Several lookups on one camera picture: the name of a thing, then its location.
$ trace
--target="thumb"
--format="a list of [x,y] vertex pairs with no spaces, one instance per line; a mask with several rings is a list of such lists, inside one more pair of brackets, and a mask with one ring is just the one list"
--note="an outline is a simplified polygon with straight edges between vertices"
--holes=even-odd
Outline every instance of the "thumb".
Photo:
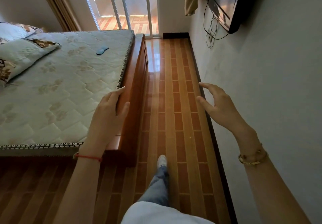
[[125,117],[127,116],[129,108],[130,108],[130,102],[126,102],[123,106],[122,112],[118,115],[121,121],[125,120]]
[[203,97],[198,96],[197,100],[203,106],[205,111],[208,112],[208,114],[210,114],[213,111],[213,106],[211,104],[209,104],[209,102],[207,100],[205,100]]

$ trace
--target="person's left hand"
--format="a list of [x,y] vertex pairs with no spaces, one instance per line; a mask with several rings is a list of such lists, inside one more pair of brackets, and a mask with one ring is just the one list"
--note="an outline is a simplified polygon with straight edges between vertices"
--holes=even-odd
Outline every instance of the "person's left hand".
[[122,112],[116,115],[116,103],[124,90],[125,87],[119,88],[102,98],[92,117],[87,138],[79,148],[79,154],[102,157],[107,144],[121,129],[128,113],[130,102],[126,102]]

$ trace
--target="white shirt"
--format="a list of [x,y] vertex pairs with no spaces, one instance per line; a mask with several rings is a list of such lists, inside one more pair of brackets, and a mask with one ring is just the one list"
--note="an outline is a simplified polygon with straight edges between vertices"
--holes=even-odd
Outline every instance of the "white shirt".
[[213,224],[197,216],[186,215],[176,209],[150,202],[137,202],[124,215],[121,224]]

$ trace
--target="blue eye mask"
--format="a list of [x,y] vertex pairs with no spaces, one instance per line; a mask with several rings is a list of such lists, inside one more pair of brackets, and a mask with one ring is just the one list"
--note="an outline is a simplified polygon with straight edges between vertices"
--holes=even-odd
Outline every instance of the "blue eye mask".
[[97,55],[102,55],[104,53],[104,51],[108,50],[109,48],[106,47],[106,46],[102,46],[101,48],[99,48],[97,51],[96,51],[96,54]]

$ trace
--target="wooden footboard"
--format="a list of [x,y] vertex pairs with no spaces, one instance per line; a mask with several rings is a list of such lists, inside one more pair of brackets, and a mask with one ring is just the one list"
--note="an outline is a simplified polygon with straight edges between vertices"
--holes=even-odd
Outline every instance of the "wooden footboard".
[[144,80],[147,71],[147,48],[144,35],[136,35],[131,55],[127,63],[122,86],[126,89],[117,104],[117,113],[129,101],[130,108],[123,127],[107,146],[104,162],[135,166],[137,144],[144,95]]

